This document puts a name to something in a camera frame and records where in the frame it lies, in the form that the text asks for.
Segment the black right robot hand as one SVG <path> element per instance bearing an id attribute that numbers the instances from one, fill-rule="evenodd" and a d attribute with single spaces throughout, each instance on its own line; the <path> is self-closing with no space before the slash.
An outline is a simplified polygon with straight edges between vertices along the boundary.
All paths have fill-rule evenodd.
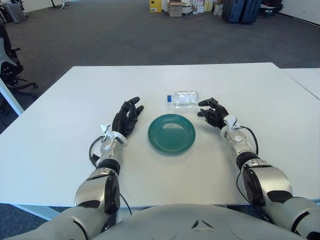
<path id="1" fill-rule="evenodd" d="M 224 118 L 229 115 L 228 111 L 219 104 L 214 98 L 209 98 L 198 103 L 199 107 L 209 107 L 208 109 L 200 109 L 197 113 L 198 117 L 204 117 L 205 121 L 218 129 L 222 129 L 226 126 Z"/>

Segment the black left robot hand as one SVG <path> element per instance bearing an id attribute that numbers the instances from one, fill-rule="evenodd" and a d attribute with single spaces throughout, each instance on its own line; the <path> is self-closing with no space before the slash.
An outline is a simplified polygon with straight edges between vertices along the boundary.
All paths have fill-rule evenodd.
<path id="1" fill-rule="evenodd" d="M 128 137 L 131 134 L 138 121 L 138 117 L 144 110 L 144 106 L 136 107 L 136 104 L 140 101 L 138 96 L 125 101 L 119 112 L 115 115 L 112 122 L 112 131 L 122 134 L 124 137 Z"/>

